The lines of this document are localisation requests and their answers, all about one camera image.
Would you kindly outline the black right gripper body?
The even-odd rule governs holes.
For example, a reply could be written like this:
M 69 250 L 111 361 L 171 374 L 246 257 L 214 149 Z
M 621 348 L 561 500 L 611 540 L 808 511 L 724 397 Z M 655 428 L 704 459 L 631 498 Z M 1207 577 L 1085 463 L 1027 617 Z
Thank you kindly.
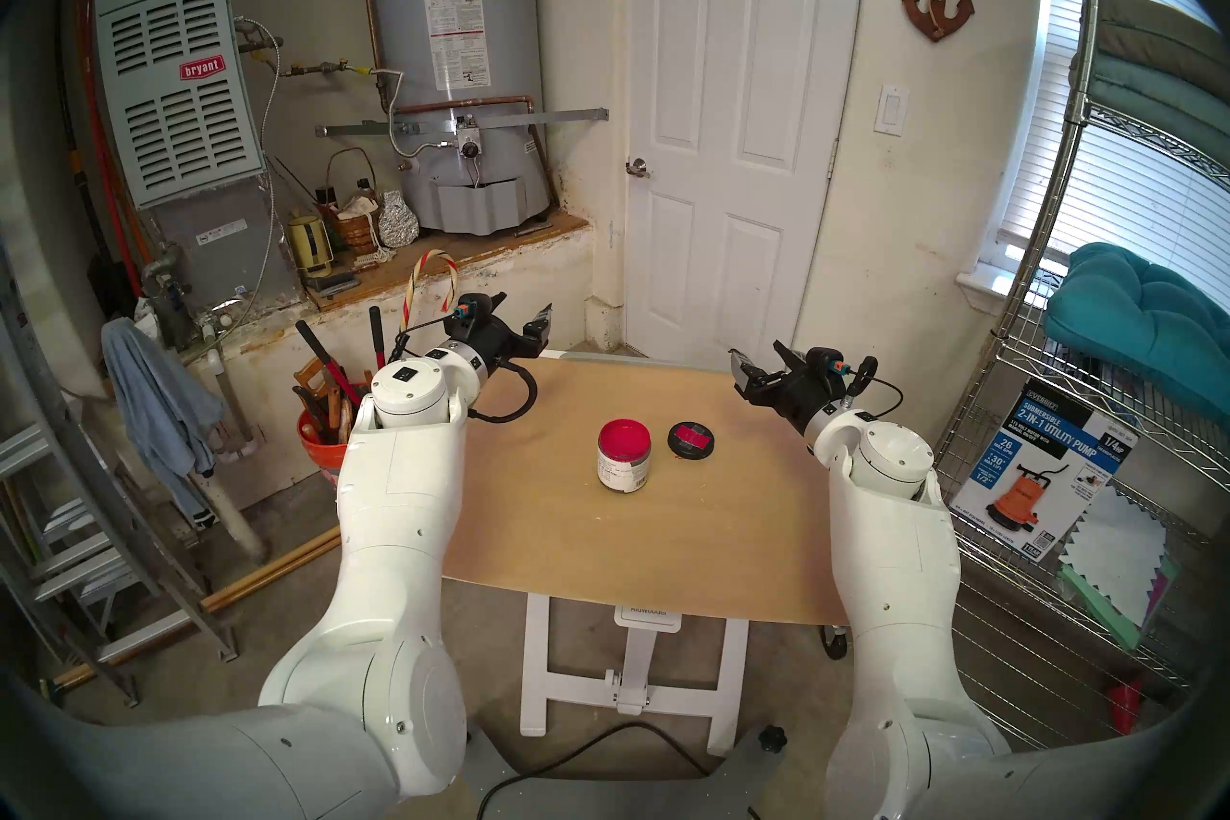
M 833 416 L 846 393 L 841 375 L 808 370 L 795 375 L 785 370 L 768 374 L 763 370 L 759 386 L 744 398 L 756 407 L 768 407 L 781 416 L 798 434 L 807 434 L 817 414 Z

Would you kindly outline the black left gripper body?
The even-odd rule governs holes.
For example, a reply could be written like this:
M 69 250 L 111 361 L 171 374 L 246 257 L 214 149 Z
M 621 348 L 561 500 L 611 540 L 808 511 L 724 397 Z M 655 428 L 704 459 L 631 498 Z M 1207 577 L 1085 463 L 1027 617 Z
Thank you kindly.
M 502 365 L 514 359 L 536 359 L 539 352 L 501 318 L 477 313 L 471 318 L 471 365 L 480 379 L 490 379 Z

